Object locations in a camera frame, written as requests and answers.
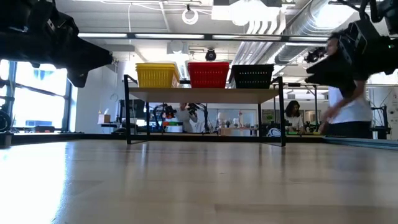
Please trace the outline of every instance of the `security camera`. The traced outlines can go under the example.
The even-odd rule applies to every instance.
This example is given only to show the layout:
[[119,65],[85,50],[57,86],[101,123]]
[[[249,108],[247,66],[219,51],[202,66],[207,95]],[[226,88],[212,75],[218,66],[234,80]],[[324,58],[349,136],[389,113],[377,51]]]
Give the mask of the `security camera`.
[[212,62],[214,60],[216,60],[216,52],[214,51],[214,49],[208,49],[207,53],[206,53],[206,61],[208,62]]

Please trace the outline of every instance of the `table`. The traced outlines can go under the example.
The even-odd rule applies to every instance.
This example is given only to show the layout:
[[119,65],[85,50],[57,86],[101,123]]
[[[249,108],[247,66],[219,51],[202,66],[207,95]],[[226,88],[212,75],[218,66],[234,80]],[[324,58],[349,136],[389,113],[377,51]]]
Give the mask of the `table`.
[[[219,89],[219,88],[129,88],[128,81],[132,79],[129,75],[124,75],[124,96],[125,102],[129,102],[129,95],[146,102],[146,118],[150,120],[149,103],[235,103],[235,104],[257,104],[258,123],[262,124],[261,103],[271,100],[279,96],[279,111],[281,124],[285,123],[284,116],[284,97],[283,97],[283,80],[277,77],[271,83],[277,83],[278,89]],[[129,105],[126,104],[126,117],[130,117]],[[131,136],[129,125],[127,124],[126,139],[131,144],[132,140],[136,140]],[[280,126],[281,137],[280,145],[286,145],[285,126]],[[161,141],[162,138],[156,136],[150,137],[149,122],[147,122],[147,140]],[[179,136],[181,141],[229,141],[231,138],[239,138],[242,142],[264,142],[266,137],[262,135],[262,129],[259,128],[258,137],[228,137],[228,136]]]

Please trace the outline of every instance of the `yellow basket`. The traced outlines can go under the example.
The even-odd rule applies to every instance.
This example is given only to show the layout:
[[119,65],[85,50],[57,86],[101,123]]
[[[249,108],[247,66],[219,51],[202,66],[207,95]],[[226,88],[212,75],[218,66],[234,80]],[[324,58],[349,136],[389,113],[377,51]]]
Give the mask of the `yellow basket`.
[[176,88],[180,84],[172,63],[137,63],[138,86],[141,88]]

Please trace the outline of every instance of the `cardboard box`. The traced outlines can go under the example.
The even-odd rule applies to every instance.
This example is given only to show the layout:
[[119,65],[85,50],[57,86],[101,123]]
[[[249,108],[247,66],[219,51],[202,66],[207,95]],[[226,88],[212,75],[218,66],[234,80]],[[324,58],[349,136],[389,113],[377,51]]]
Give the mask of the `cardboard box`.
[[98,124],[106,124],[111,122],[110,114],[99,114],[98,115]]

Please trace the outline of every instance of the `shelf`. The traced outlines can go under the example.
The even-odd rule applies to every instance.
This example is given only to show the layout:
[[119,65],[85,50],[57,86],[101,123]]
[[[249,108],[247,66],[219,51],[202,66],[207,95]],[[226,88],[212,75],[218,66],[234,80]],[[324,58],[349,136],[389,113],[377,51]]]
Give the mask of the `shelf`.
[[129,88],[129,92],[152,103],[258,104],[278,95],[278,90],[217,88]]

